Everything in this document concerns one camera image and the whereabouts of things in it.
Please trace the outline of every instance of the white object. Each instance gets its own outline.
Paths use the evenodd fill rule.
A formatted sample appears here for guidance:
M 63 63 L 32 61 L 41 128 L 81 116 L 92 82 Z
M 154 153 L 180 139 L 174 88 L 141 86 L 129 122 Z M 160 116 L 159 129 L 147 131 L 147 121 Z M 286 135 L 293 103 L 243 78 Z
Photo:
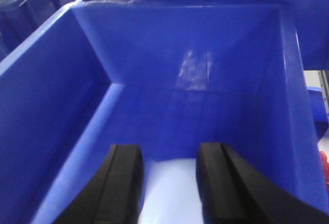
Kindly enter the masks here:
M 203 224 L 195 159 L 154 162 L 139 224 Z

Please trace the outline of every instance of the red object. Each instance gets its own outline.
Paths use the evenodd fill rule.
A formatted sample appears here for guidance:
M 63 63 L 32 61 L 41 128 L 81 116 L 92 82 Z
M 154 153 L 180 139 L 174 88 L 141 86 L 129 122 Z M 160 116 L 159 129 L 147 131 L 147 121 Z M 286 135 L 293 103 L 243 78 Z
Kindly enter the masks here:
M 324 170 L 324 176 L 325 176 L 325 183 L 327 185 L 327 192 L 329 194 L 329 163 L 328 163 L 328 157 L 325 154 L 325 152 L 320 151 L 320 157 L 321 162 Z

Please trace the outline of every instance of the bin floor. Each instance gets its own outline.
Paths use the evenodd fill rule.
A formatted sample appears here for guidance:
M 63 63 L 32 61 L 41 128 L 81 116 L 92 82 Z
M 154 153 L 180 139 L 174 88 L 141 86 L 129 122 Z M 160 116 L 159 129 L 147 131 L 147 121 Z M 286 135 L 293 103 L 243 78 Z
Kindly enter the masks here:
M 146 184 L 139 224 L 202 224 L 195 159 L 155 162 Z
M 146 161 L 195 158 L 201 142 L 232 141 L 241 134 L 248 139 L 255 113 L 250 99 L 242 94 L 125 86 L 102 139 L 138 143 Z M 248 121 L 241 111 L 249 115 Z

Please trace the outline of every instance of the stacked bin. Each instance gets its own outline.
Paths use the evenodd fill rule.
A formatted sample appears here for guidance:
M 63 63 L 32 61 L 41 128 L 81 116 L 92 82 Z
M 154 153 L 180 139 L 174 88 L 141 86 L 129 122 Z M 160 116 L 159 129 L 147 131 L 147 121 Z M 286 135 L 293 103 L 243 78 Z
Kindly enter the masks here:
M 61 6 L 74 0 L 0 0 L 0 60 Z
M 328 65 L 325 2 L 86 1 L 0 63 L 1 223 L 51 223 L 129 143 L 147 178 L 152 161 L 226 142 L 329 213 L 303 79 Z

